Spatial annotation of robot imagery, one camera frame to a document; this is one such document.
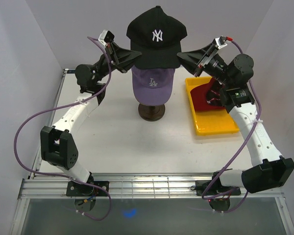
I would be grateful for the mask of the black NY baseball cap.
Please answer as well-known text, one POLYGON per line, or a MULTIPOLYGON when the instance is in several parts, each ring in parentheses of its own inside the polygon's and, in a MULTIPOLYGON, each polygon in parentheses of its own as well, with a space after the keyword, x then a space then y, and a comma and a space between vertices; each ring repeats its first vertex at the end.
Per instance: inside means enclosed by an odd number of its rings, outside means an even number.
POLYGON ((130 49, 142 56, 135 62, 140 70, 176 69, 180 67, 177 54, 187 29, 179 20, 167 15, 156 6, 136 17, 128 25, 126 36, 130 49))

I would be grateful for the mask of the red baseball cap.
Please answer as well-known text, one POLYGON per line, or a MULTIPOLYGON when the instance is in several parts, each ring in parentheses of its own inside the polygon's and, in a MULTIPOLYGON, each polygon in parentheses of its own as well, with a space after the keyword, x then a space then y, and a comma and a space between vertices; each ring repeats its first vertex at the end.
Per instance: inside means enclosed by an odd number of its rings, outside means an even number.
POLYGON ((211 110, 224 110, 221 103, 220 89, 222 85, 211 78, 208 83, 196 86, 190 91, 194 110, 206 112, 211 110))

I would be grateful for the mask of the lavender baseball cap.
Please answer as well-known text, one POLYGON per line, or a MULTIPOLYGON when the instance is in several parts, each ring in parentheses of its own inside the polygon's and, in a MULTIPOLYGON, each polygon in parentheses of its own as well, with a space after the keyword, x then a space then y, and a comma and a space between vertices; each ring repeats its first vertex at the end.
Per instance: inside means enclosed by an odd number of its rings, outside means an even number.
POLYGON ((133 66, 131 71, 133 93, 139 103, 159 106, 170 99, 175 69, 141 70, 133 66))

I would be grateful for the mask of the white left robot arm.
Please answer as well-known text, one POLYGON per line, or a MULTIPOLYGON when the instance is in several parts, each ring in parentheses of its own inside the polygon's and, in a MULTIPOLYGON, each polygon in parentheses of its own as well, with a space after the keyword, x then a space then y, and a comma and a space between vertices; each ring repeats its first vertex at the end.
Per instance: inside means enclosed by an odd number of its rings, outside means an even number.
POLYGON ((78 162, 74 134, 103 101, 106 84, 101 80, 114 70, 126 73, 141 56, 139 51, 121 48, 114 42, 107 43, 105 53, 95 64, 80 64, 75 68, 80 86, 76 104, 51 127, 45 126, 40 132, 42 160, 60 169, 70 180, 78 181, 77 190, 82 195, 90 195, 94 183, 90 181, 90 171, 78 162))

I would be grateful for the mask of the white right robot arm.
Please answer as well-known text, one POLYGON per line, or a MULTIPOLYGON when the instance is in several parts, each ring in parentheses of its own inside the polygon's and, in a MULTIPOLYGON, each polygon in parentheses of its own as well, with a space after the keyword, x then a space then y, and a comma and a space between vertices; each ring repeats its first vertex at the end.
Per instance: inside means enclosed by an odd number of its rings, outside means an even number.
POLYGON ((200 186, 201 196, 209 199, 239 188, 249 193, 279 188, 294 170, 294 161, 283 157, 260 119, 261 105, 250 81, 254 75, 253 59, 240 52, 226 63, 219 56, 219 51, 230 42, 231 38, 222 36, 204 48, 177 54, 180 64, 193 76, 211 76, 207 85, 191 90, 194 109, 226 110, 237 124, 244 139, 242 147, 248 149, 251 158, 251 168, 234 170, 226 164, 211 181, 200 186))

